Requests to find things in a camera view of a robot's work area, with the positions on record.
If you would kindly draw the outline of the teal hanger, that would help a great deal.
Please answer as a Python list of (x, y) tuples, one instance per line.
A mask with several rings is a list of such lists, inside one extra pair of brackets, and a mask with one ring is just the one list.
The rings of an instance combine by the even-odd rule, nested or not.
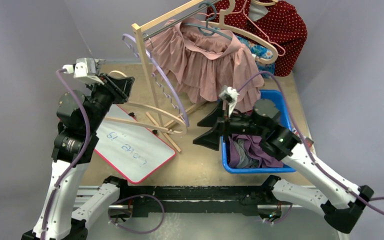
[(196, 23), (187, 23), (187, 22), (183, 22), (182, 25), (184, 26), (188, 26), (188, 27), (196, 27), (198, 28), (198, 31), (204, 35), (204, 36), (213, 36), (214, 34), (217, 34), (217, 35), (220, 35), (228, 40), (232, 40), (232, 37), (230, 37), (229, 35), (226, 35), (224, 34), (223, 32), (217, 30), (216, 28), (213, 28), (210, 26), (210, 20), (213, 20), (216, 18), (216, 13), (217, 13), (217, 9), (216, 7), (214, 6), (213, 3), (209, 2), (209, 1), (204, 1), (202, 2), (199, 7), (202, 7), (202, 6), (206, 6), (206, 7), (210, 7), (212, 8), (213, 10), (213, 13), (214, 15), (209, 17), (206, 21), (205, 21), (205, 25), (201, 25), (201, 24), (196, 24)]

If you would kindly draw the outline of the red polka dot dress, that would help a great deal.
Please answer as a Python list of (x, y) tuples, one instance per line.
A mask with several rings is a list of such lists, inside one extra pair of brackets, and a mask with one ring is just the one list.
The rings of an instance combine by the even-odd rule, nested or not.
[[(307, 26), (296, 8), (284, 0), (278, 0), (272, 6), (262, 6), (259, 8), (261, 9), (260, 14), (258, 14), (255, 6), (250, 6), (248, 16), (269, 35), (271, 41), (285, 49), (286, 53), (283, 56), (280, 56), (281, 50), (277, 50), (279, 57), (274, 62), (274, 75), (285, 77), (292, 72), (304, 47), (308, 36)], [(232, 15), (225, 17), (226, 24), (234, 26), (232, 21)], [(246, 23), (244, 30), (266, 40), (265, 36), (249, 21)]]

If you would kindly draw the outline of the wooden clothes rack frame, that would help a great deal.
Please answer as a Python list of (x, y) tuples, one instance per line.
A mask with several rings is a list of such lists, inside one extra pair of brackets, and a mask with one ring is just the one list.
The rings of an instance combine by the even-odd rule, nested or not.
[[(167, 76), (165, 75), (164, 71), (160, 69), (160, 66), (157, 64), (157, 62), (153, 59), (151, 54), (147, 52), (145, 41), (151, 40), (152, 37), (155, 35), (158, 35), (159, 33), (163, 32), (165, 29), (170, 28), (169, 25), (166, 25), (155, 32), (153, 32), (150, 35), (146, 35), (145, 31), (157, 26), (158, 24), (163, 23), (164, 21), (175, 17), (176, 15), (183, 13), (191, 8), (193, 8), (195, 5), (200, 4), (201, 0), (191, 0), (147, 23), (144, 23), (142, 25), (139, 25), (137, 23), (133, 23), (131, 25), (134, 37), (132, 38), (135, 43), (136, 47), (131, 47), (132, 50), (137, 50), (135, 52), (135, 55), (141, 60), (141, 65), (143, 68), (143, 72), (145, 75), (145, 79), (147, 80), (151, 96), (153, 98), (154, 106), (149, 106), (146, 104), (136, 104), (132, 103), (131, 105), (138, 108), (143, 108), (150, 110), (152, 112), (157, 113), (158, 120), (155, 120), (152, 115), (149, 112), (146, 112), (145, 114), (147, 117), (153, 122), (153, 125), (144, 125), (144, 127), (152, 130), (157, 130), (160, 134), (162, 134), (168, 142), (172, 145), (172, 147), (175, 148), (175, 150), (178, 153), (181, 153), (181, 148), (175, 143), (175, 141), (171, 138), (171, 135), (178, 135), (178, 136), (184, 136), (187, 133), (187, 128), (190, 125), (188, 114), (192, 114), (195, 112), (198, 108), (200, 108), (203, 104), (193, 104), (189, 108), (185, 109), (181, 100), (179, 99), (179, 96), (177, 95), (176, 91), (174, 90), (173, 86), (171, 85), (170, 81), (167, 79)], [(178, 110), (179, 114), (177, 116), (160, 109), (159, 101), (157, 99), (157, 94), (155, 90), (155, 86), (159, 86), (162, 91), (165, 90), (164, 85), (160, 82), (158, 82), (157, 75), (154, 74), (153, 69), (151, 65), (154, 65), (157, 71), (159, 71), (159, 74), (165, 80), (166, 86), (170, 88), (171, 94), (165, 93), (164, 96), (166, 96), (167, 99), (170, 100), (170, 102), (173, 102), (173, 99), (177, 102), (177, 105), (173, 105), (175, 109)]]

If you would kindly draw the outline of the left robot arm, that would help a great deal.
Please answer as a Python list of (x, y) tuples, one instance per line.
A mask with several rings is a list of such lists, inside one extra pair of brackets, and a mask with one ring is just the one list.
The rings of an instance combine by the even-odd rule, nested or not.
[(126, 181), (109, 177), (102, 189), (83, 206), (74, 208), (81, 179), (99, 141), (97, 130), (110, 108), (126, 103), (134, 77), (98, 76), (90, 94), (69, 89), (59, 99), (58, 134), (53, 142), (52, 173), (46, 200), (36, 225), (24, 240), (84, 240), (99, 215), (115, 202), (126, 203)]

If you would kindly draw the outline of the blue floral garment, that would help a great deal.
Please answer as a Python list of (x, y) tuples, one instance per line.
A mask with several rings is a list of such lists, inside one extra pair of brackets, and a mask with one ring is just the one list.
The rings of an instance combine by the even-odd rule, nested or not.
[[(270, 60), (273, 57), (273, 53), (266, 47), (262, 45), (255, 44), (250, 40), (245, 39), (242, 36), (236, 35), (237, 39), (244, 45), (246, 45), (250, 52), (255, 56), (255, 59), (265, 59)], [(255, 61), (259, 71), (270, 72), (271, 74), (275, 73), (276, 65), (275, 63), (260, 63)]]

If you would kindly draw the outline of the red-edged whiteboard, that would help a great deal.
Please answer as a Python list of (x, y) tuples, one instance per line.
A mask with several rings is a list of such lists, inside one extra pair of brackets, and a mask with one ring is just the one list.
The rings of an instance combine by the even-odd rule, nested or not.
[(176, 151), (143, 126), (103, 120), (95, 152), (132, 184), (139, 184), (176, 156)]

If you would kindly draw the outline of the cream wooden hanger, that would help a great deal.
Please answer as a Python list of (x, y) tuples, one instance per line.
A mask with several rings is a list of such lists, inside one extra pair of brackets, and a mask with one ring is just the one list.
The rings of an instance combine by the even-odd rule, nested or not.
[(278, 59), (279, 53), (278, 53), (277, 48), (271, 42), (255, 35), (251, 32), (248, 32), (244, 29), (241, 29), (241, 28), (238, 28), (235, 26), (231, 26), (231, 25), (228, 25), (225, 23), (225, 21), (226, 21), (225, 18), (228, 15), (242, 14), (245, 17), (248, 17), (248, 15), (245, 14), (246, 2), (247, 2), (247, 0), (244, 1), (243, 5), (241, 6), (239, 11), (235, 11), (235, 7), (236, 7), (236, 1), (235, 0), (229, 0), (227, 8), (220, 8), (220, 9), (215, 8), (215, 10), (212, 10), (212, 13), (207, 15), (207, 20), (210, 20), (211, 17), (215, 17), (215, 18), (218, 18), (218, 21), (214, 22), (211, 20), (209, 22), (209, 25), (212, 27), (219, 28), (219, 29), (229, 30), (235, 34), (246, 37), (249, 40), (252, 40), (253, 42), (257, 43), (258, 45), (261, 45), (261, 46), (265, 47), (266, 49), (270, 50), (272, 53), (272, 57), (270, 59), (260, 57), (260, 58), (257, 58), (256, 61), (261, 63), (261, 64), (272, 64)]
[(106, 117), (107, 120), (140, 126), (173, 136), (187, 134), (186, 123), (180, 117), (162, 109), (156, 93), (156, 86), (147, 79), (137, 77), (128, 102), (117, 106), (128, 114), (133, 112), (133, 120), (119, 120), (115, 116), (108, 116)]

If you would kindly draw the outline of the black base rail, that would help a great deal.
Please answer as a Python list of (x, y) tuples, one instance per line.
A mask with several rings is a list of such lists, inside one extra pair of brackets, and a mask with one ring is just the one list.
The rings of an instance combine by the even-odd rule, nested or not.
[(128, 185), (126, 180), (109, 176), (105, 183), (115, 184), (119, 196), (111, 203), (124, 209), (133, 218), (145, 218), (151, 213), (241, 214), (247, 217), (279, 219), (292, 204), (277, 200), (268, 186), (188, 186), (188, 185)]

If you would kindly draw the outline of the pink pleated skirt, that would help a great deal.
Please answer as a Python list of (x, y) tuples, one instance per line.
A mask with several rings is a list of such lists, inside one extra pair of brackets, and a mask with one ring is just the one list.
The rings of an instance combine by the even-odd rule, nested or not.
[(146, 48), (175, 84), (194, 104), (216, 102), (222, 87), (239, 91), (235, 108), (250, 111), (260, 99), (264, 79), (250, 49), (233, 34), (203, 35), (200, 20), (189, 17), (146, 42)]

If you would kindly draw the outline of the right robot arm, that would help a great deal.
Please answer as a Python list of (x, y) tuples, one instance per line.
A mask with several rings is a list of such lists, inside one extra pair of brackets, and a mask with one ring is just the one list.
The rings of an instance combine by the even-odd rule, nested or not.
[(347, 180), (331, 169), (289, 128), (280, 124), (281, 111), (269, 99), (259, 99), (250, 115), (234, 111), (228, 115), (219, 101), (215, 109), (197, 123), (209, 131), (193, 140), (212, 150), (219, 150), (221, 137), (234, 134), (260, 137), (259, 147), (277, 161), (294, 168), (317, 189), (292, 184), (271, 175), (263, 183), (260, 196), (268, 204), (276, 200), (305, 207), (323, 216), (335, 230), (349, 234), (374, 195), (368, 185)]

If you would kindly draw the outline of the cream wooden hanger rear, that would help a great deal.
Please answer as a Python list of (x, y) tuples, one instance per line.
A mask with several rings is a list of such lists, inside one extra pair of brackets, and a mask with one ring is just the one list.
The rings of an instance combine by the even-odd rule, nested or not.
[(225, 18), (228, 15), (242, 14), (245, 17), (248, 17), (248, 15), (245, 14), (246, 2), (247, 2), (247, 0), (244, 1), (243, 5), (241, 6), (239, 11), (235, 11), (235, 7), (236, 7), (236, 1), (235, 0), (229, 0), (227, 8), (220, 8), (220, 9), (215, 8), (215, 10), (212, 10), (212, 13), (207, 15), (207, 20), (210, 20), (211, 17), (215, 17), (215, 18), (218, 18), (218, 21), (214, 22), (211, 20), (209, 22), (209, 25), (212, 27), (219, 28), (219, 29), (229, 30), (235, 34), (246, 37), (249, 40), (252, 40), (253, 42), (257, 43), (258, 45), (261, 45), (261, 46), (265, 47), (266, 49), (270, 50), (272, 53), (272, 57), (270, 59), (260, 57), (260, 58), (257, 58), (256, 61), (261, 63), (261, 64), (272, 64), (278, 59), (279, 53), (278, 53), (277, 48), (271, 42), (255, 35), (251, 32), (248, 32), (244, 29), (241, 29), (241, 28), (238, 28), (235, 26), (231, 26), (231, 25), (228, 25), (225, 23), (225, 21), (226, 21)]

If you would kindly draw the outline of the purple pleated skirt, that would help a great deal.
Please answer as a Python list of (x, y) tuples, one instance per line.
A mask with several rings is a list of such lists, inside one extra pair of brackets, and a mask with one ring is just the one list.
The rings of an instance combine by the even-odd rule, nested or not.
[(283, 168), (284, 164), (260, 147), (260, 136), (232, 134), (229, 141), (228, 166), (234, 169)]

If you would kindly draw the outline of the blue plastic bin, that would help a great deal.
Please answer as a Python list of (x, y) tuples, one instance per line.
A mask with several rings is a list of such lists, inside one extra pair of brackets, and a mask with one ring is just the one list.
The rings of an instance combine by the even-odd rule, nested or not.
[[(285, 105), (285, 100), (278, 90), (262, 89), (260, 90), (261, 99), (270, 100), (280, 112), (278, 127), (269, 136), (269, 140), (274, 142), (274, 134), (280, 136), (282, 126), (285, 129), (292, 131), (292, 126), (289, 119), (289, 112)], [(284, 164), (283, 167), (260, 167), (260, 168), (232, 168), (229, 166), (230, 161), (230, 144), (228, 140), (220, 139), (221, 163), (224, 169), (231, 174), (281, 174), (281, 173), (294, 173), (295, 169)]]

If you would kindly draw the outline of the metal rack rod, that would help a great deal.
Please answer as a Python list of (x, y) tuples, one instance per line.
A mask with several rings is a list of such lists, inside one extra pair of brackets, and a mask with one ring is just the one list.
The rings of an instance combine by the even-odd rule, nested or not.
[[(161, 24), (161, 23), (164, 23), (165, 21), (175, 17), (176, 15), (180, 14), (180, 13), (183, 13), (185, 11), (188, 11), (189, 9), (192, 9), (194, 8), (196, 5), (199, 5), (201, 3), (203, 3), (204, 0), (191, 0), (191, 1), (188, 1), (186, 3), (184, 3), (183, 5), (141, 25), (138, 27), (138, 30), (137, 31), (140, 31), (141, 34), (145, 33), (147, 30), (149, 29), (152, 29), (153, 27)], [(150, 39), (151, 37), (154, 37), (156, 35), (158, 35), (159, 33), (165, 31), (166, 29), (168, 28), (171, 28), (172, 26), (176, 25), (177, 23), (179, 22), (182, 22), (184, 19), (186, 18), (189, 18), (191, 17), (192, 15), (195, 15), (197, 14), (198, 12), (204, 10), (205, 8), (207, 8), (206, 6), (201, 6), (199, 8), (196, 8), (194, 11), (180, 17), (179, 19), (176, 19), (174, 22), (170, 23), (170, 24), (167, 24), (167, 25), (164, 25), (163, 27), (157, 29), (156, 31), (152, 32), (151, 34), (148, 34), (148, 35), (144, 35), (144, 37), (142, 38), (143, 40), (146, 40), (146, 39)]]

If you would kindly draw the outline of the cream wooden hanger front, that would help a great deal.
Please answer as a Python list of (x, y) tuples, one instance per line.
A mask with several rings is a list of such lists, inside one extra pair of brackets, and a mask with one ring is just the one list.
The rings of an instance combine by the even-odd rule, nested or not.
[(108, 116), (106, 117), (107, 120), (140, 126), (173, 136), (187, 134), (186, 123), (180, 117), (162, 109), (156, 93), (156, 86), (147, 79), (137, 77), (128, 102), (117, 106), (128, 114), (133, 112), (133, 120), (119, 120), (115, 116)]

